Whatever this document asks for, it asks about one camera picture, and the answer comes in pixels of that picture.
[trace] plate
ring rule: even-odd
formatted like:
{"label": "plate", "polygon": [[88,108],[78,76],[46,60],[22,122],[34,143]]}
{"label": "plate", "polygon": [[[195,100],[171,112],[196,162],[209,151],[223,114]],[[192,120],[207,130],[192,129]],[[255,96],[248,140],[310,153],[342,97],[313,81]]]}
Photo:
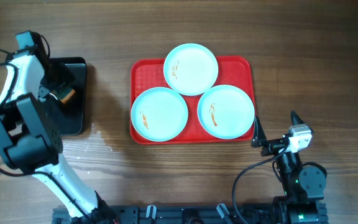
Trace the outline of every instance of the plate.
{"label": "plate", "polygon": [[218,62],[206,47],[200,44],[182,44],[175,47],[164,61],[164,77],[176,92],[196,96],[209,90],[218,77]]}
{"label": "plate", "polygon": [[135,130],[150,141],[173,139],[181,133],[188,119],[185,100],[177,92],[155,87],[140,94],[131,109]]}
{"label": "plate", "polygon": [[234,139],[252,126],[255,108],[241,89],[231,85],[212,87],[200,98],[197,107],[202,127],[220,139]]}

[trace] wooden surface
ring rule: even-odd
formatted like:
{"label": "wooden surface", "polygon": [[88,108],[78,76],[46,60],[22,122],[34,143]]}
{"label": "wooden surface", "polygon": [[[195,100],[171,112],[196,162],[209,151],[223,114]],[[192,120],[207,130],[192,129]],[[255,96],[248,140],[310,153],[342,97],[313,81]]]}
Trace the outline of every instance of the wooden surface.
{"label": "wooden surface", "polygon": [[[52,57],[88,63],[86,130],[64,139],[64,155],[110,205],[231,203],[235,176],[262,160],[250,142],[146,147],[129,136],[131,66],[195,42],[250,62],[268,138],[287,131],[291,110],[308,122],[314,139],[301,158],[328,170],[330,223],[358,223],[358,1],[0,5],[0,48],[16,50],[14,34],[28,29],[46,36]],[[0,92],[5,78],[0,69]],[[269,164],[241,179],[237,201],[276,195]],[[61,205],[38,180],[0,175],[0,223],[50,223]]]}

